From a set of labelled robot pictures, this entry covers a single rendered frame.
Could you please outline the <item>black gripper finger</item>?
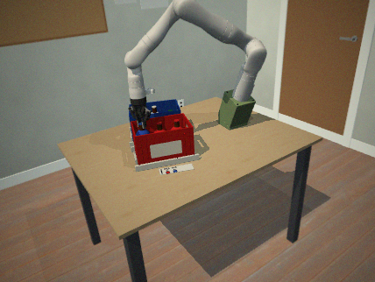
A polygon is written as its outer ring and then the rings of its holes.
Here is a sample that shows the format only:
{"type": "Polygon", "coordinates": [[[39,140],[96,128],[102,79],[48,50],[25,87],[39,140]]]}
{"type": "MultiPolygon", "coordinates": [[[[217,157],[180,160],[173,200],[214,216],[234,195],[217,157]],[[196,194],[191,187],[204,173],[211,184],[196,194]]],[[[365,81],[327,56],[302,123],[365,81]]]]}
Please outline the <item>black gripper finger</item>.
{"type": "Polygon", "coordinates": [[[131,107],[129,107],[129,111],[130,111],[132,117],[137,120],[137,124],[138,124],[138,127],[139,127],[139,123],[141,123],[141,119],[140,119],[141,117],[139,116],[139,114],[137,114],[137,108],[133,109],[132,106],[131,106],[131,107]],[[134,116],[134,114],[135,114],[135,116],[134,116]]]}
{"type": "Polygon", "coordinates": [[[141,113],[141,109],[138,109],[138,113],[139,113],[139,116],[141,117],[142,128],[145,129],[146,126],[147,126],[146,121],[150,119],[150,115],[151,115],[152,111],[145,108],[145,113],[143,115],[141,113]]]}

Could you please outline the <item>red plastic crate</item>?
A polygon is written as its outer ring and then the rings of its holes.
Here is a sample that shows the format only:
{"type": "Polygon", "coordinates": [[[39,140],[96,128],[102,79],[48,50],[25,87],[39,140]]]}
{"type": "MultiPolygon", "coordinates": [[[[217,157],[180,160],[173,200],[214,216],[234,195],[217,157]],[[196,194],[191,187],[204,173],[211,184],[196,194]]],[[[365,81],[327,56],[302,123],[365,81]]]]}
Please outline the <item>red plastic crate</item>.
{"type": "Polygon", "coordinates": [[[136,136],[139,127],[137,121],[131,121],[139,165],[195,154],[194,133],[188,122],[180,115],[150,118],[146,121],[146,125],[150,134],[136,136]],[[182,129],[171,130],[175,119],[179,119],[182,129]],[[157,122],[162,122],[162,129],[166,131],[154,133],[157,130],[157,122]]]}

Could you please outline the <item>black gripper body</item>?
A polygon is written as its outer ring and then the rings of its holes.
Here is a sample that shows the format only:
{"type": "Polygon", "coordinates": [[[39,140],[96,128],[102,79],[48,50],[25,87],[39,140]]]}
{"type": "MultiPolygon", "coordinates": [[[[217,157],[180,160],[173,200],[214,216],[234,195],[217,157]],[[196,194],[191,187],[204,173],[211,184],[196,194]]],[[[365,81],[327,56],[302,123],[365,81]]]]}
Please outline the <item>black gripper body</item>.
{"type": "Polygon", "coordinates": [[[138,109],[141,109],[141,113],[142,115],[145,113],[145,108],[146,107],[146,97],[142,98],[142,99],[131,99],[131,105],[132,105],[132,108],[137,108],[137,114],[138,113],[138,109]],[[135,106],[133,105],[135,104],[135,106]]]}

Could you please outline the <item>white paper pick list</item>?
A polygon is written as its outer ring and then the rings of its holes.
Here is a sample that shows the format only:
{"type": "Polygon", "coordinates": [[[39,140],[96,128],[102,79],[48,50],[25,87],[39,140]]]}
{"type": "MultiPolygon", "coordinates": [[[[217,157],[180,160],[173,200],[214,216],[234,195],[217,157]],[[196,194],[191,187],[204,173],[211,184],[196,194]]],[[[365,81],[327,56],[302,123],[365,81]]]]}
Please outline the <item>white paper pick list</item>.
{"type": "Polygon", "coordinates": [[[177,172],[183,172],[183,171],[188,171],[188,170],[194,170],[194,167],[192,164],[161,168],[159,169],[159,173],[160,175],[163,175],[163,174],[177,173],[177,172]]]}

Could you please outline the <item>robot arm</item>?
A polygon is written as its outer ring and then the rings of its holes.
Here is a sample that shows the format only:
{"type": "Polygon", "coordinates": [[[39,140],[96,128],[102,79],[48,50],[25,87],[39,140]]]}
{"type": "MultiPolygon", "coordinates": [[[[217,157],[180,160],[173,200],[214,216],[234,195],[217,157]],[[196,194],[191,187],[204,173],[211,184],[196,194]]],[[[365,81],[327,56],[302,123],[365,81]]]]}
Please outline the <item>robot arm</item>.
{"type": "Polygon", "coordinates": [[[224,44],[238,46],[246,53],[247,61],[240,68],[232,93],[235,100],[246,102],[251,97],[254,81],[265,62],[267,51],[264,45],[225,18],[205,10],[195,0],[173,0],[153,28],[125,55],[130,98],[142,99],[146,97],[145,94],[155,93],[154,88],[144,86],[141,64],[179,19],[199,26],[213,38],[224,44]]]}

